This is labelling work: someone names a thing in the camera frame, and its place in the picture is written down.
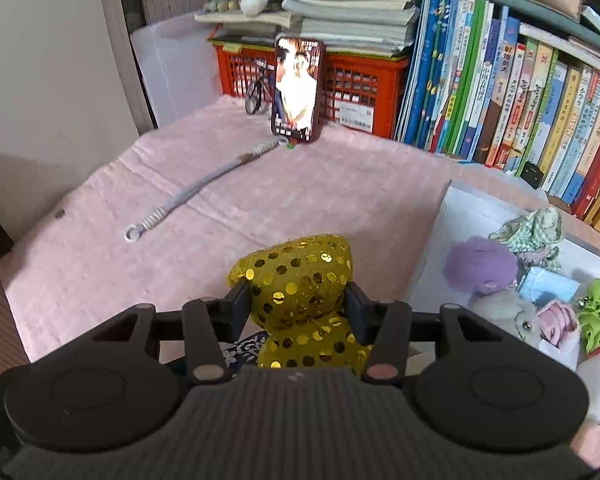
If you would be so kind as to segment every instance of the round black pad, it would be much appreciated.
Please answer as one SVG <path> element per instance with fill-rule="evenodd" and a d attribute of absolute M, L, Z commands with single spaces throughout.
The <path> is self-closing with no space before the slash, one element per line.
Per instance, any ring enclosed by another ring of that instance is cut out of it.
<path fill-rule="evenodd" d="M 589 405 L 568 368 L 521 344 L 475 342 L 440 358 L 418 377 L 417 409 L 462 446 L 522 453 L 568 442 Z"/>
<path fill-rule="evenodd" d="M 178 405 L 170 370 L 128 344 L 85 343 L 28 367 L 7 389 L 5 407 L 26 442 L 93 452 L 134 442 Z"/>

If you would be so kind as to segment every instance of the purple plush ball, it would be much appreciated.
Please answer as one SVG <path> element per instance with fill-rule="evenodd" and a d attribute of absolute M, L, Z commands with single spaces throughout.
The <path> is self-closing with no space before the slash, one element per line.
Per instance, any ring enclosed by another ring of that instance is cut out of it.
<path fill-rule="evenodd" d="M 507 288 L 518 273 L 518 259 L 507 246 L 477 236 L 451 247 L 444 275 L 451 288 L 493 294 Z"/>

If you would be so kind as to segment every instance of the phone case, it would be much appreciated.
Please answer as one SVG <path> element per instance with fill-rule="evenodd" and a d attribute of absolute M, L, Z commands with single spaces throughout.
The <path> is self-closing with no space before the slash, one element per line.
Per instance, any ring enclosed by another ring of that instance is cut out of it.
<path fill-rule="evenodd" d="M 281 36 L 276 41 L 276 71 L 271 97 L 271 131 L 301 142 L 320 135 L 318 98 L 322 89 L 324 43 Z"/>

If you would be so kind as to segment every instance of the yellow book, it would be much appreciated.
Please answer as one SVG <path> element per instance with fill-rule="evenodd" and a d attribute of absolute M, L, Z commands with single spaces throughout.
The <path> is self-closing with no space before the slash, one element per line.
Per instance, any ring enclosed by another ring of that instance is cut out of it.
<path fill-rule="evenodd" d="M 560 146 L 560 139 L 562 138 L 562 131 L 569 119 L 571 107 L 573 107 L 573 100 L 578 89 L 578 83 L 580 82 L 580 74 L 582 73 L 582 66 L 572 66 L 567 72 L 567 80 L 562 92 L 560 104 L 558 105 L 558 117 L 555 120 L 554 126 L 549 131 L 549 137 L 547 139 L 544 151 L 540 156 L 539 168 L 542 174 L 546 175 L 547 171 L 551 167 L 551 163 L 554 160 L 555 152 Z"/>

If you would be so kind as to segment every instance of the red plastic crate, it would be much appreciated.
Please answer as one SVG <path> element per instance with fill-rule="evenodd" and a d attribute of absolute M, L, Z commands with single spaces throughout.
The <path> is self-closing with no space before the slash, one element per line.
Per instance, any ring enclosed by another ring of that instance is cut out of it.
<path fill-rule="evenodd" d="M 275 65 L 273 48 L 226 45 L 212 40 L 218 56 L 222 92 L 243 97 L 249 81 L 258 75 L 256 60 Z M 397 107 L 402 101 L 409 59 L 376 59 L 327 53 L 320 95 L 320 117 L 338 121 L 340 102 L 373 107 L 371 133 L 390 138 Z"/>

